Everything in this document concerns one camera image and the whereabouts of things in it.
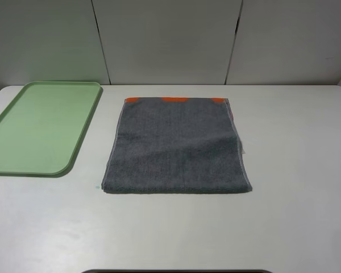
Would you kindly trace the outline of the grey towel with orange stripes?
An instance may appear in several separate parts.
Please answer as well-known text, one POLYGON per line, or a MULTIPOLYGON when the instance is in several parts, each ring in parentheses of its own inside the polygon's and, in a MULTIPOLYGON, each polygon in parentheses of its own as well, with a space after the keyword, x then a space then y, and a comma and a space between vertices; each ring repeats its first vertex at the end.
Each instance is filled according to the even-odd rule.
POLYGON ((252 191, 229 100, 127 98, 101 187, 113 194, 252 191))

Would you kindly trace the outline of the light green plastic tray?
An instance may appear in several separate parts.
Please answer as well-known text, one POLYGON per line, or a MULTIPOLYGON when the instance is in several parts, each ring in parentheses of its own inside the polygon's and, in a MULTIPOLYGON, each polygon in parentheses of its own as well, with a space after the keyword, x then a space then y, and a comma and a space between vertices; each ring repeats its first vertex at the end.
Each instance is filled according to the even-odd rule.
POLYGON ((71 169, 102 88, 31 82, 0 114, 0 176, 62 176, 71 169))

